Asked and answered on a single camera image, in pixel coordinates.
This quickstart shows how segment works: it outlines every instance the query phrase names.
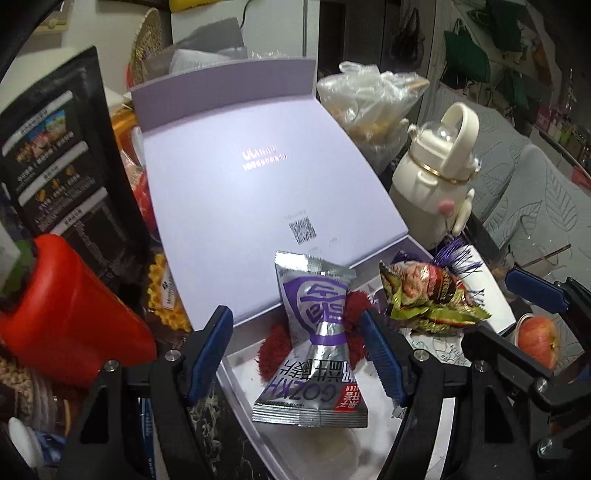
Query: lavender box lid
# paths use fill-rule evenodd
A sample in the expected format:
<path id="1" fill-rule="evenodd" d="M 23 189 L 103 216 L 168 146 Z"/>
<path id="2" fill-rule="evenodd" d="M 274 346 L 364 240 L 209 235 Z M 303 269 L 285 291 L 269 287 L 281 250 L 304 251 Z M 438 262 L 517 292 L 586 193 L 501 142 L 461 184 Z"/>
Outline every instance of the lavender box lid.
<path id="1" fill-rule="evenodd" d="M 195 330 L 219 304 L 236 324 L 277 306 L 278 250 L 351 266 L 407 236 L 313 79 L 314 60 L 249 60 L 132 93 L 160 236 Z"/>

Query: gray sofa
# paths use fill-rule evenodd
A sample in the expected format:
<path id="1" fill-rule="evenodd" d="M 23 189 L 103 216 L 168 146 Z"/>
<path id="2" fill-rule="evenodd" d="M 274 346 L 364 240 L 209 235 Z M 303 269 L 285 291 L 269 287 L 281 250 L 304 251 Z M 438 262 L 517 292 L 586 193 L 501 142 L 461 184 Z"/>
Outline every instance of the gray sofa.
<path id="1" fill-rule="evenodd" d="M 560 254 L 560 268 L 549 280 L 570 276 L 591 289 L 591 198 L 565 178 L 548 157 L 513 129 L 497 111 L 469 102 L 440 86 L 434 100 L 433 120 L 439 120 L 455 102 L 469 105 L 480 119 L 475 155 L 482 161 L 473 211 L 498 246 L 513 233 L 522 215 L 529 215 L 528 233 L 548 252 L 570 243 Z M 553 317 L 561 337 L 557 369 L 568 366 L 582 352 L 559 316 Z"/>

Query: red apple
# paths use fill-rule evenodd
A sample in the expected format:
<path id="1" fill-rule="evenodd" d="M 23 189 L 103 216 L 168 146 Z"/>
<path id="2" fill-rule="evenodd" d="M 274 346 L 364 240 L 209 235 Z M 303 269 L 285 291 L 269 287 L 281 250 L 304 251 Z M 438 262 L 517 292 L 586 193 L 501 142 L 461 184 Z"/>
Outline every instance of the red apple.
<path id="1" fill-rule="evenodd" d="M 546 317 L 532 317 L 519 327 L 517 345 L 550 370 L 558 361 L 558 331 Z"/>

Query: orange bottle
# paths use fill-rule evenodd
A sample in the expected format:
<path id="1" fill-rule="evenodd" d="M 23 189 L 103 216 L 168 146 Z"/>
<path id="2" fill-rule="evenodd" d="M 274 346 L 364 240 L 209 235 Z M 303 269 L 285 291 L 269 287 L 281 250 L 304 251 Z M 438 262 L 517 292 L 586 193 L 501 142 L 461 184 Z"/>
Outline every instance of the orange bottle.
<path id="1" fill-rule="evenodd" d="M 35 238 L 37 265 L 20 305 L 0 317 L 0 338 L 27 367 L 88 387 L 109 359 L 156 358 L 146 324 L 91 272 L 60 236 Z"/>

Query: yellow snack bag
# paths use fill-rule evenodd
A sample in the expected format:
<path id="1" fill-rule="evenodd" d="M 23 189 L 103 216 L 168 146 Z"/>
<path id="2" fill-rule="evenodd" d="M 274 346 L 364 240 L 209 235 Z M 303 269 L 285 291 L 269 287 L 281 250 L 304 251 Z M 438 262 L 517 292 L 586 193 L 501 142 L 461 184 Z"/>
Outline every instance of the yellow snack bag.
<path id="1" fill-rule="evenodd" d="M 193 331 L 164 254 L 156 254 L 148 273 L 148 309 L 174 330 Z"/>
<path id="2" fill-rule="evenodd" d="M 220 0 L 170 0 L 168 6 L 172 13 L 186 10 L 187 8 L 193 8 L 198 5 L 214 4 Z"/>

